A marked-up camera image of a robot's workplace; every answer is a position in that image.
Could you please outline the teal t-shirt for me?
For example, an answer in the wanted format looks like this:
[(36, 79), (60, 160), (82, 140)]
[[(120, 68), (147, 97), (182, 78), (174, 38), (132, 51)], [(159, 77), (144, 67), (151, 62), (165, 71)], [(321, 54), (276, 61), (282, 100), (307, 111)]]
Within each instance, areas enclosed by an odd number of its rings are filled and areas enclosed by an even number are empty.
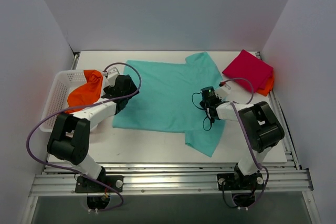
[(114, 116), (113, 127), (121, 129), (183, 133), (185, 144), (211, 157), (222, 137), (224, 121), (212, 127), (205, 112), (195, 107), (200, 90), (222, 80), (217, 65), (206, 52), (186, 57), (185, 63), (128, 60), (124, 69), (140, 93)]

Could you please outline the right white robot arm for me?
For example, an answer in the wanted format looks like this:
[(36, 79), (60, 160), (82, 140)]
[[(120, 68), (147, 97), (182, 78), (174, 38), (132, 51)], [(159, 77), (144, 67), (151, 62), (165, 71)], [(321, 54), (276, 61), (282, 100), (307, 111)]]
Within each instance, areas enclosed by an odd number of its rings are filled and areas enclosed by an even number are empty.
[(228, 91), (225, 84), (217, 89), (212, 86), (202, 88), (198, 108), (205, 112), (210, 127), (216, 120), (239, 123), (248, 153), (236, 164), (233, 182), (241, 189), (251, 183), (262, 185), (264, 181), (260, 170), (263, 169), (263, 161), (268, 152), (285, 137), (284, 129), (267, 102), (241, 104), (225, 101)]

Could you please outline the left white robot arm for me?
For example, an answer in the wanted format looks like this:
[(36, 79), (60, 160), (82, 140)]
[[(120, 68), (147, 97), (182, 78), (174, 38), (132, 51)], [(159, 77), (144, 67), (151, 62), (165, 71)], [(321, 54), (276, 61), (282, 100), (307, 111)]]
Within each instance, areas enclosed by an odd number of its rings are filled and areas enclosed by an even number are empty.
[(56, 117), (47, 152), (67, 161), (75, 170), (89, 176), (87, 186), (100, 192), (106, 185), (106, 172), (89, 155), (90, 131), (103, 120), (121, 112), (128, 101), (139, 94), (129, 75), (116, 75), (108, 79), (111, 84), (103, 89), (103, 96), (95, 106), (73, 113), (62, 112)]

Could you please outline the orange t-shirt in basket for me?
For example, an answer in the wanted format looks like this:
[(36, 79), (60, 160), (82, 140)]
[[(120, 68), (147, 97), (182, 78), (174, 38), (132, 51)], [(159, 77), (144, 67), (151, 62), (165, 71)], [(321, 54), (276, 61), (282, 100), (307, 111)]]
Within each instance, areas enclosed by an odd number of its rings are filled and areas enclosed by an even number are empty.
[(67, 102), (70, 107), (92, 105), (100, 99), (103, 75), (98, 70), (83, 70), (86, 83), (74, 89)]

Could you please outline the folded magenta t-shirt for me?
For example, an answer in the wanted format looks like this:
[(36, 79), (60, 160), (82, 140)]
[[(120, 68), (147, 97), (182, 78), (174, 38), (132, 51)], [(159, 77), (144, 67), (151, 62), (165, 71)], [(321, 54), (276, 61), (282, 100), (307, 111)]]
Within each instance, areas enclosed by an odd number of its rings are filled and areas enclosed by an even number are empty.
[(246, 50), (242, 50), (238, 56), (222, 71), (222, 74), (234, 80), (245, 90), (257, 93), (257, 89), (274, 73), (274, 68), (261, 61)]

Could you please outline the white plastic basket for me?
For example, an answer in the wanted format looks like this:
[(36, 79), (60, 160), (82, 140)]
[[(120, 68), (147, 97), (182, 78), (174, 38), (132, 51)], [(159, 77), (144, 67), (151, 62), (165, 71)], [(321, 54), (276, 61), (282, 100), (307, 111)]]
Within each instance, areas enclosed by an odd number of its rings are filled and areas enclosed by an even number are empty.
[(79, 109), (70, 107), (67, 99), (74, 89), (85, 83), (86, 79), (83, 74), (83, 70), (67, 70), (57, 73), (51, 86), (42, 118), (44, 119), (47, 116), (65, 108), (70, 108), (68, 111), (69, 113), (79, 111)]

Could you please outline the folded orange t-shirt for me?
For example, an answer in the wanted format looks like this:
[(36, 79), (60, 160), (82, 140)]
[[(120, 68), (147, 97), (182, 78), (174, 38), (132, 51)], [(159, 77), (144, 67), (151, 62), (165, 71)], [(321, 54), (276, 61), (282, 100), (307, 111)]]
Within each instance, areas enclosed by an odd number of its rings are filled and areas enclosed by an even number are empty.
[(257, 89), (257, 93), (266, 97), (268, 93), (273, 89), (274, 82), (275, 77), (272, 73), (272, 75), (261, 85), (261, 87)]

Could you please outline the aluminium mounting rail frame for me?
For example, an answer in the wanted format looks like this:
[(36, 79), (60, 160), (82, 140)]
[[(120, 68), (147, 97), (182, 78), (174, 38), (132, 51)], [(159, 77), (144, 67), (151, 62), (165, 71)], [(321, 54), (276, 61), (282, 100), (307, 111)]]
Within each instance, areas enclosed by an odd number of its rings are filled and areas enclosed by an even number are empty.
[(291, 152), (284, 164), (269, 163), (243, 182), (232, 163), (104, 163), (105, 188), (53, 163), (34, 178), (22, 223), (31, 223), (40, 197), (110, 197), (126, 195), (187, 195), (221, 193), (226, 200), (242, 194), (300, 192), (310, 218), (320, 221), (308, 169), (301, 169)]

